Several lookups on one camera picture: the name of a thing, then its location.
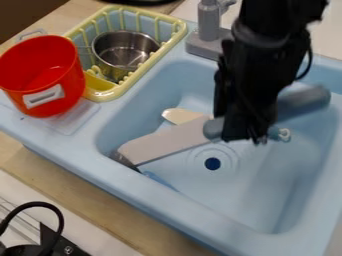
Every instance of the blue drain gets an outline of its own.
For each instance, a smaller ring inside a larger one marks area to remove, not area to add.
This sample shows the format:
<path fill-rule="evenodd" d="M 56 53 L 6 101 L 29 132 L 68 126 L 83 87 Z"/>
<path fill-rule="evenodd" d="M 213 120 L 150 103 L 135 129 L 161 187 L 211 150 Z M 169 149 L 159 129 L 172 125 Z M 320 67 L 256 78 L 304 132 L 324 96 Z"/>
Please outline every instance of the blue drain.
<path fill-rule="evenodd" d="M 221 161 L 216 157 L 210 157 L 207 160 L 205 160 L 204 165 L 210 171 L 216 171 L 221 167 Z"/>

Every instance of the metal bowl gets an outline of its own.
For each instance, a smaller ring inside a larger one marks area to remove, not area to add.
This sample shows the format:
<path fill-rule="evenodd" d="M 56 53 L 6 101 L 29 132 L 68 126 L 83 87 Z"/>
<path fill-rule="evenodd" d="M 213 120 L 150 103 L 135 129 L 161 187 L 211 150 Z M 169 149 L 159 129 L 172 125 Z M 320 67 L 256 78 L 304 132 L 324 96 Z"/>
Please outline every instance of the metal bowl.
<path fill-rule="evenodd" d="M 128 72 L 135 71 L 160 45 L 144 33 L 122 30 L 98 35 L 91 47 L 103 75 L 118 82 Z"/>

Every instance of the light blue sink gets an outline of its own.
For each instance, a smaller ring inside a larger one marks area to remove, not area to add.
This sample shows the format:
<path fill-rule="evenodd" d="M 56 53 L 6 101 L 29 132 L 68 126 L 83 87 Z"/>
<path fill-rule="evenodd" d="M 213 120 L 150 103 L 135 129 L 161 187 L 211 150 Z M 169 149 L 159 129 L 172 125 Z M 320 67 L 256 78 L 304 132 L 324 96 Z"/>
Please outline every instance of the light blue sink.
<path fill-rule="evenodd" d="M 107 157 L 170 126 L 161 117 L 166 108 L 211 113 L 215 70 L 216 63 L 188 55 L 182 41 L 122 98 L 84 100 L 64 117 L 26 117 L 0 94 L 0 128 L 225 255 L 322 256 L 342 209 L 342 62 L 316 56 L 305 83 L 330 89 L 331 106 L 278 124 L 291 130 L 290 143 L 217 143 L 141 167 L 160 182 Z M 210 158 L 220 167 L 207 169 Z"/>

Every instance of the yellow dish rack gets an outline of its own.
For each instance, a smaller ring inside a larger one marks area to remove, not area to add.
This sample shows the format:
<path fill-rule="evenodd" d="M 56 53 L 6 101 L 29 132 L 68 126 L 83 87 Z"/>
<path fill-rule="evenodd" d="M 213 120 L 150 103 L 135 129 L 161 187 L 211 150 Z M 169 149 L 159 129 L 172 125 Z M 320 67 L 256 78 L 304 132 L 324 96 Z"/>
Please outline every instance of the yellow dish rack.
<path fill-rule="evenodd" d="M 96 66 L 95 58 L 89 48 L 97 35 L 116 30 L 146 33 L 161 45 L 157 52 L 151 53 L 147 61 L 139 64 L 136 71 L 130 72 L 119 83 L 105 79 L 100 68 Z M 86 77 L 87 89 L 84 97 L 95 102 L 105 102 L 117 99 L 127 92 L 186 33 L 186 23 L 177 18 L 129 6 L 108 5 L 64 36 L 72 40 L 80 49 L 87 51 L 87 54 L 82 54 L 79 50 L 79 57 Z"/>

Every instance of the gray faucet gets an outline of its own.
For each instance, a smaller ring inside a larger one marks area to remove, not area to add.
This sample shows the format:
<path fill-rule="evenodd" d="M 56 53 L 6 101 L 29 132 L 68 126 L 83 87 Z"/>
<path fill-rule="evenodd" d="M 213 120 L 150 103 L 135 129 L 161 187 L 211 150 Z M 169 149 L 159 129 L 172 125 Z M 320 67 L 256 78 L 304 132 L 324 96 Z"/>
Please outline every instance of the gray faucet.
<path fill-rule="evenodd" d="M 221 28 L 221 15 L 236 0 L 201 0 L 198 4 L 198 30 L 192 32 L 186 48 L 191 54 L 217 60 L 221 53 L 221 41 L 231 37 L 230 30 Z"/>

